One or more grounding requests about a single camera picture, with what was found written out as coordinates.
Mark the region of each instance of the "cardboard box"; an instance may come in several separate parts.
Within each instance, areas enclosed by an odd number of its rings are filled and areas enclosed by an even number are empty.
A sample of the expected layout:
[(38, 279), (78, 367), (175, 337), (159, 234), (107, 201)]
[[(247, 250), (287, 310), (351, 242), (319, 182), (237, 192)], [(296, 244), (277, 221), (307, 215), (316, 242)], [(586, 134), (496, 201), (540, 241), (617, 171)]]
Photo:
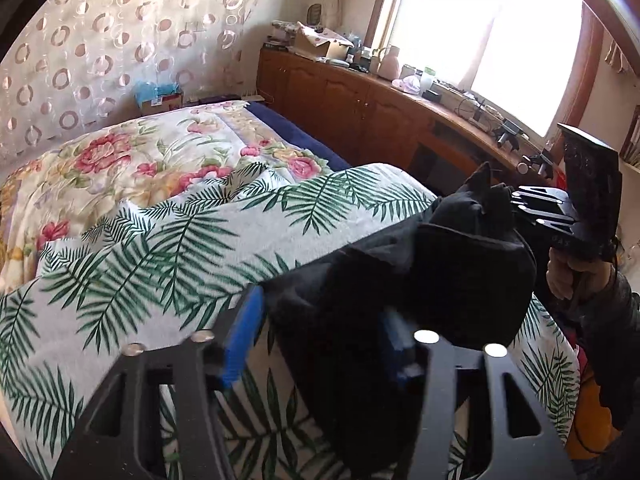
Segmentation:
[(143, 116), (161, 114), (182, 108), (183, 95), (171, 94), (160, 96), (152, 101), (144, 101), (140, 107)]
[(329, 57), (341, 61), (347, 59), (347, 51), (352, 46), (353, 43), (328, 29), (322, 34), (314, 34), (308, 27), (298, 29), (293, 43), (296, 51), (309, 57)]

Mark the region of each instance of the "window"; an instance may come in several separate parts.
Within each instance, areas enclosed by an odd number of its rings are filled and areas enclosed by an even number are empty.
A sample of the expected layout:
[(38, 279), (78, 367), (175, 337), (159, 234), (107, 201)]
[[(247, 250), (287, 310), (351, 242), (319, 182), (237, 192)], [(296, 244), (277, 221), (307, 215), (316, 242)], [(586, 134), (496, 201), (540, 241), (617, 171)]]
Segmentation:
[(397, 0), (377, 34), (545, 137), (572, 73), (582, 0)]

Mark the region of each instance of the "black sleeve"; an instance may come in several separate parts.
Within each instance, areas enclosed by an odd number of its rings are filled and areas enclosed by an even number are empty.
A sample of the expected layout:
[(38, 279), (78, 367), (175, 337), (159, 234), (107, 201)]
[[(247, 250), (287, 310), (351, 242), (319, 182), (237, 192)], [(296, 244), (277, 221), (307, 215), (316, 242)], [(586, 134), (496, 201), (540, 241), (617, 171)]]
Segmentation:
[(634, 406), (634, 383), (640, 377), (640, 297), (622, 274), (580, 306), (581, 344), (600, 385), (600, 403), (622, 430)]

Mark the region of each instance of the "bed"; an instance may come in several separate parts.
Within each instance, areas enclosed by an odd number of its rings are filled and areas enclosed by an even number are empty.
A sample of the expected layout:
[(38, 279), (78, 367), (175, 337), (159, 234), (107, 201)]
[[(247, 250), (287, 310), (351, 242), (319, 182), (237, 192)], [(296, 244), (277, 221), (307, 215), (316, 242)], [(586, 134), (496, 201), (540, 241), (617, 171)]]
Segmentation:
[[(215, 323), (247, 284), (395, 224), (435, 198), (397, 168), (350, 168), (272, 110), (245, 102), (87, 134), (14, 171), (0, 197), (3, 422), (43, 478), (121, 346), (177, 344)], [(578, 363), (536, 298), (510, 352), (566, 440)], [(167, 474), (178, 479), (172, 391), (162, 394)], [(239, 480), (348, 478), (268, 323), (242, 380), (219, 401)], [(463, 406), (450, 478), (462, 471), (465, 425)]]

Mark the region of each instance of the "screw head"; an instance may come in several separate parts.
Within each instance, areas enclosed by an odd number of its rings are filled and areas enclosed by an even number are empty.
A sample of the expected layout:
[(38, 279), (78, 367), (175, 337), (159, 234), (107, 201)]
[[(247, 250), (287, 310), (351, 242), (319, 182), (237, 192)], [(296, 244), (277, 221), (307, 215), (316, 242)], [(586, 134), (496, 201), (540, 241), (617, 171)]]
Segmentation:
[(122, 347), (122, 355), (126, 355), (127, 357), (136, 357), (142, 354), (146, 350), (146, 346), (142, 343), (131, 343), (128, 345), (124, 345)]
[(207, 341), (212, 341), (215, 339), (213, 332), (211, 330), (198, 330), (191, 334), (191, 340), (194, 343), (206, 343)]
[(414, 334), (414, 339), (418, 343), (433, 345), (440, 340), (440, 336), (431, 330), (418, 330), (418, 332)]
[(496, 343), (491, 343), (488, 344), (484, 347), (484, 353), (491, 356), (491, 357), (507, 357), (507, 349), (502, 346), (502, 345), (498, 345)]

